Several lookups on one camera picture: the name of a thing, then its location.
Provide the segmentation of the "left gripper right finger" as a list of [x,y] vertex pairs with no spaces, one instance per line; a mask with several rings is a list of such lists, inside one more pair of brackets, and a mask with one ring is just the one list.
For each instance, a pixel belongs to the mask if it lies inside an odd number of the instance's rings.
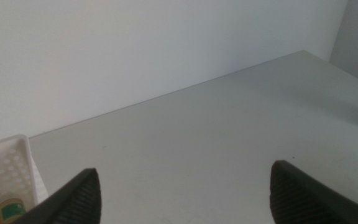
[[358,203],[284,160],[272,165],[269,200],[275,223],[358,224]]

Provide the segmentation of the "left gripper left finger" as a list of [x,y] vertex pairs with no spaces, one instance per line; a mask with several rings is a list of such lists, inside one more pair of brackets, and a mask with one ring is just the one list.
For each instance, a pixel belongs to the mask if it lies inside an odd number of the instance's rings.
[[101,209],[99,176],[88,168],[14,224],[99,224]]

